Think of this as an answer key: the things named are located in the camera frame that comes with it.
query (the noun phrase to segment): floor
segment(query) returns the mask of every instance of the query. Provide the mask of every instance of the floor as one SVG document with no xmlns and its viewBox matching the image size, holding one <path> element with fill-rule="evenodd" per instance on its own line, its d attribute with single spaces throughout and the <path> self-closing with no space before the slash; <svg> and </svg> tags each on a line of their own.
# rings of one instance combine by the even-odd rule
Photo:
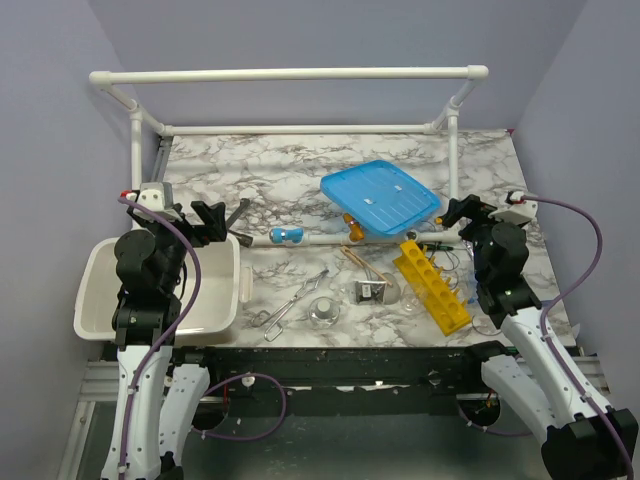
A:
<svg viewBox="0 0 640 480">
<path fill-rule="evenodd" d="M 96 480 L 109 448 L 115 407 L 94 415 L 80 480 Z M 247 435 L 269 418 L 227 419 L 220 432 Z M 508 409 L 502 430 L 524 429 Z M 234 443 L 192 434 L 184 453 L 187 480 L 548 480 L 533 437 L 500 438 L 465 427 L 458 417 L 396 415 L 287 417 L 265 440 Z"/>
</svg>

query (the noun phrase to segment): white plastic basin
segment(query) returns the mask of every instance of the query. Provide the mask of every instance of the white plastic basin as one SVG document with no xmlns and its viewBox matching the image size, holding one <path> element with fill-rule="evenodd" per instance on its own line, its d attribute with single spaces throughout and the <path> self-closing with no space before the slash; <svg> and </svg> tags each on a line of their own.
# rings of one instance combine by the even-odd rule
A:
<svg viewBox="0 0 640 480">
<path fill-rule="evenodd" d="M 113 253 L 117 241 L 117 238 L 109 238 L 94 247 L 80 282 L 73 328 L 85 340 L 115 339 L 111 320 L 121 286 Z M 240 246 L 233 235 L 229 235 L 225 242 L 198 248 L 196 253 L 202 269 L 200 293 L 180 324 L 178 336 L 206 335 L 225 330 L 242 311 L 242 303 L 251 298 L 251 268 L 240 268 Z M 195 283 L 189 254 L 186 264 L 188 275 L 183 306 L 189 300 Z M 176 294 L 181 289 L 181 285 L 177 286 Z"/>
</svg>

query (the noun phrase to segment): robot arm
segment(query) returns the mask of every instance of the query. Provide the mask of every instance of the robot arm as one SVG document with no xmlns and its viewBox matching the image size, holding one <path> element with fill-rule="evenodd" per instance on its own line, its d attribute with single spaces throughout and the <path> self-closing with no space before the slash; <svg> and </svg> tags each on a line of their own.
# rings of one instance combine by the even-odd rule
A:
<svg viewBox="0 0 640 480">
<path fill-rule="evenodd" d="M 630 456 L 638 424 L 629 410 L 615 410 L 590 385 L 546 319 L 542 328 L 540 301 L 522 275 L 529 255 L 522 227 L 535 217 L 537 202 L 524 201 L 523 196 L 512 192 L 507 205 L 497 209 L 469 195 L 462 201 L 451 200 L 440 218 L 445 228 L 463 217 L 470 220 L 460 236 L 473 245 L 478 302 L 524 357 L 537 383 L 512 357 L 496 349 L 496 342 L 488 342 L 484 354 L 479 354 L 482 344 L 472 347 L 474 361 L 479 362 L 475 371 L 529 427 L 552 478 L 621 476 L 622 454 L 596 408 L 604 412 Z"/>
<path fill-rule="evenodd" d="M 180 205 L 173 204 L 169 184 L 143 184 L 140 192 L 124 195 L 169 222 L 193 247 L 226 239 L 224 203 L 208 207 L 192 202 L 204 225 L 191 225 Z M 120 378 L 113 436 L 101 477 L 182 479 L 179 465 L 184 441 L 202 393 L 209 386 L 205 366 L 176 366 L 172 388 L 163 404 L 174 341 L 174 335 L 168 332 L 173 332 L 170 329 L 175 328 L 181 310 L 173 291 L 180 281 L 187 247 L 167 226 L 153 221 L 145 212 L 129 208 L 128 213 L 146 229 L 125 233 L 114 252 L 118 259 L 116 273 L 122 281 L 113 316 Z"/>
</svg>

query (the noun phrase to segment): metal tongs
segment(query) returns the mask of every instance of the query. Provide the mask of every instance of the metal tongs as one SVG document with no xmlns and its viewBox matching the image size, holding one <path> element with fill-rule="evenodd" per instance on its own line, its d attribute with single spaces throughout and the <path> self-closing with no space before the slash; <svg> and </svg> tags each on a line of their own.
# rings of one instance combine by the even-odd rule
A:
<svg viewBox="0 0 640 480">
<path fill-rule="evenodd" d="M 264 332 L 264 339 L 267 342 L 273 342 L 284 331 L 284 329 L 280 325 L 280 320 L 282 320 L 282 318 L 287 314 L 289 310 L 291 310 L 291 308 L 296 304 L 298 300 L 315 291 L 318 288 L 320 281 L 327 275 L 327 273 L 329 273 L 329 269 L 325 268 L 315 277 L 307 278 L 300 289 L 295 293 L 295 295 L 272 314 L 269 314 L 269 312 L 267 312 L 266 310 L 258 312 L 258 314 L 251 320 L 251 326 L 259 328 L 265 323 L 271 321 L 271 323 L 267 327 L 267 330 Z M 264 316 L 263 314 L 267 315 L 264 320 L 261 319 L 261 317 Z M 275 329 L 275 333 L 270 335 L 269 332 L 271 332 L 271 330 L 273 329 Z"/>
</svg>

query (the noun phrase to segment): wire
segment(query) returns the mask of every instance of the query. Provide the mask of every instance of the wire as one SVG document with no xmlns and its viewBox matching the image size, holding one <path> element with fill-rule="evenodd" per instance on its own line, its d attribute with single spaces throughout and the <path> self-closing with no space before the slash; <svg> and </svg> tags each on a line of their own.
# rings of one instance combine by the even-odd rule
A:
<svg viewBox="0 0 640 480">
<path fill-rule="evenodd" d="M 502 333 L 502 331 L 499 328 L 496 328 L 496 331 L 493 333 L 484 333 L 481 332 L 478 327 L 475 326 L 475 324 L 473 323 L 473 321 L 476 319 L 475 315 L 473 317 L 471 317 L 471 328 L 473 328 L 475 330 L 476 333 L 479 333 L 480 335 L 484 335 L 485 337 L 497 337 L 498 335 L 500 335 Z"/>
<path fill-rule="evenodd" d="M 471 420 L 469 420 L 469 417 L 465 415 L 460 404 L 458 404 L 458 415 L 460 415 L 460 417 L 465 421 L 467 427 L 474 428 L 488 435 L 495 435 L 496 437 L 528 437 L 531 435 L 531 432 L 503 432 L 501 430 L 493 430 L 489 429 L 488 427 L 478 425 L 477 423 L 473 423 Z"/>
<path fill-rule="evenodd" d="M 489 390 L 489 395 L 487 395 L 487 399 L 484 401 L 484 403 L 487 405 L 487 408 L 491 408 L 491 396 L 494 394 L 495 392 L 493 390 Z"/>
<path fill-rule="evenodd" d="M 164 342 L 176 332 L 176 330 L 178 329 L 178 325 L 180 325 L 180 322 L 184 320 L 184 318 L 187 316 L 187 314 L 191 310 L 191 307 L 193 307 L 193 304 L 196 301 L 196 297 L 198 296 L 198 292 L 200 291 L 200 282 L 202 280 L 202 270 L 200 269 L 200 261 L 198 260 L 198 255 L 196 254 L 196 251 L 191 245 L 191 242 L 187 240 L 187 238 L 180 232 L 180 230 L 178 230 L 175 226 L 171 225 L 170 222 L 162 218 L 160 215 L 149 210 L 147 207 L 144 207 L 125 197 L 118 198 L 118 202 L 124 205 L 128 205 L 131 208 L 140 210 L 143 213 L 146 213 L 151 218 L 153 218 L 156 222 L 158 222 L 167 230 L 169 230 L 171 233 L 173 233 L 178 238 L 178 240 L 180 240 L 182 244 L 186 247 L 187 252 L 189 252 L 189 255 L 191 255 L 191 258 L 193 259 L 193 266 L 195 269 L 195 284 L 193 286 L 193 292 L 191 293 L 191 298 L 189 298 L 189 301 L 185 305 L 182 312 L 180 312 L 180 314 L 178 315 L 178 318 L 176 318 L 175 321 L 169 326 L 169 328 L 167 328 L 167 330 L 162 335 L 160 335 L 158 340 L 156 340 L 156 342 L 153 345 L 151 345 L 151 348 L 149 348 L 149 351 L 145 354 L 145 356 L 142 357 L 142 360 L 140 360 L 140 365 L 135 370 L 135 373 L 133 374 L 133 378 L 131 379 L 131 384 L 129 385 L 129 393 L 127 395 L 127 402 L 124 408 L 124 419 L 122 422 L 122 434 L 120 438 L 120 459 L 118 461 L 118 468 L 121 470 L 125 470 L 127 465 L 127 446 L 129 441 L 129 425 L 131 424 L 133 398 L 136 391 L 138 390 L 138 381 L 140 380 L 140 377 L 144 371 L 144 367 L 149 362 L 149 359 L 151 358 L 151 356 L 154 353 L 156 353 L 160 349 L 160 347 L 164 344 Z M 125 479 L 125 471 L 118 473 L 119 480 Z"/>
<path fill-rule="evenodd" d="M 222 395 L 222 406 L 225 412 L 229 409 L 229 385 L 224 386 Z"/>
<path fill-rule="evenodd" d="M 252 436 L 249 436 L 249 437 L 237 437 L 235 435 L 222 435 L 220 433 L 209 432 L 207 430 L 198 430 L 197 428 L 192 428 L 191 431 L 199 433 L 199 434 L 201 434 L 203 436 L 207 436 L 207 437 L 211 437 L 211 438 L 218 438 L 218 439 L 221 439 L 221 440 L 231 440 L 231 441 L 234 441 L 234 442 L 252 442 L 254 440 L 261 440 L 261 439 L 271 435 L 273 432 L 275 432 L 282 425 L 282 422 L 284 421 L 284 416 L 287 413 L 287 395 L 286 395 L 282 385 L 280 385 L 280 383 L 275 378 L 273 378 L 273 377 L 271 377 L 269 375 L 265 375 L 264 373 L 244 373 L 242 375 L 236 375 L 235 377 L 227 378 L 226 380 L 218 383 L 217 385 L 214 385 L 209 390 L 204 392 L 203 396 L 206 397 L 211 392 L 214 392 L 215 390 L 219 389 L 220 387 L 224 387 L 224 386 L 226 386 L 227 384 L 229 384 L 231 382 L 235 382 L 236 380 L 240 380 L 240 379 L 246 378 L 246 377 L 264 378 L 266 380 L 269 380 L 280 391 L 280 396 L 282 398 L 282 409 L 280 410 L 280 416 L 276 420 L 276 423 L 269 430 L 267 430 L 264 433 L 260 433 L 258 435 L 252 435 Z"/>
<path fill-rule="evenodd" d="M 631 463 L 631 457 L 629 456 L 629 452 L 627 452 L 627 449 L 624 446 L 624 442 L 622 441 L 622 438 L 620 438 L 620 435 L 616 431 L 615 427 L 613 426 L 609 418 L 607 418 L 607 415 L 605 414 L 605 412 L 603 412 L 600 409 L 600 407 L 595 402 L 595 400 L 593 400 L 593 398 L 591 398 L 589 395 L 585 395 L 586 389 L 582 385 L 582 382 L 580 382 L 580 380 L 578 380 L 575 374 L 571 371 L 571 368 L 569 367 L 569 365 L 564 361 L 564 358 L 562 358 L 562 354 L 560 353 L 560 350 L 555 345 L 551 337 L 548 336 L 548 329 L 547 329 L 547 322 L 546 322 L 547 316 L 549 314 L 549 310 L 551 310 L 554 306 L 556 306 L 558 302 L 560 302 L 560 300 L 565 298 L 567 295 L 573 292 L 576 288 L 582 285 L 582 283 L 587 279 L 587 277 L 591 275 L 591 272 L 593 272 L 593 270 L 596 268 L 596 265 L 600 261 L 600 256 L 602 255 L 602 231 L 600 230 L 600 226 L 598 225 L 598 222 L 596 222 L 595 218 L 593 218 L 589 213 L 587 213 L 585 210 L 581 209 L 580 207 L 576 207 L 574 205 L 562 202 L 560 200 L 552 200 L 550 198 L 543 198 L 543 197 L 531 197 L 529 195 L 523 195 L 522 200 L 531 200 L 533 202 L 549 203 L 551 205 L 557 205 L 557 206 L 572 210 L 582 215 L 584 218 L 586 218 L 591 224 L 591 226 L 593 227 L 593 229 L 595 230 L 596 239 L 597 239 L 596 253 L 593 257 L 593 260 L 591 261 L 591 264 L 589 265 L 589 268 L 587 268 L 587 270 L 573 284 L 571 284 L 571 286 L 569 286 L 567 290 L 558 294 L 557 297 L 551 300 L 551 302 L 542 309 L 542 313 L 540 314 L 540 330 L 542 331 L 542 336 L 545 339 L 547 346 L 549 347 L 549 349 L 551 350 L 551 353 L 553 354 L 555 359 L 558 361 L 558 363 L 562 367 L 562 370 L 564 370 L 564 373 L 567 375 L 567 377 L 569 377 L 569 379 L 571 380 L 571 383 L 573 383 L 573 385 L 578 390 L 582 398 L 584 398 L 586 402 L 589 404 L 589 406 L 598 414 L 598 417 L 600 417 L 600 419 L 602 420 L 602 423 L 605 425 L 605 427 L 611 434 L 611 437 L 613 438 L 614 443 L 616 444 L 616 446 L 618 447 L 618 450 L 620 451 L 622 460 L 624 461 L 624 464 L 627 470 L 627 480 L 633 480 L 634 478 L 633 464 Z"/>
<path fill-rule="evenodd" d="M 187 263 L 182 262 L 182 292 L 180 293 L 180 298 L 178 300 L 182 300 L 184 297 L 184 291 L 187 286 Z"/>
<path fill-rule="evenodd" d="M 436 242 L 436 244 L 435 244 L 436 247 L 438 245 L 440 245 L 441 243 L 442 242 Z M 447 258 L 451 262 L 451 268 L 444 268 L 443 267 L 442 271 L 443 272 L 447 272 L 447 273 L 452 273 L 451 276 L 455 277 L 455 279 L 456 279 L 455 283 L 453 285 L 449 286 L 450 289 L 455 289 L 458 286 L 459 282 L 460 282 L 460 279 L 458 278 L 458 273 L 455 272 L 455 270 L 460 266 L 460 257 L 458 257 L 458 255 L 456 255 L 455 253 L 447 251 L 447 250 L 431 250 L 431 256 L 428 259 L 430 262 L 433 261 L 433 257 L 435 256 L 436 252 L 444 252 L 444 254 L 447 256 Z"/>
</svg>

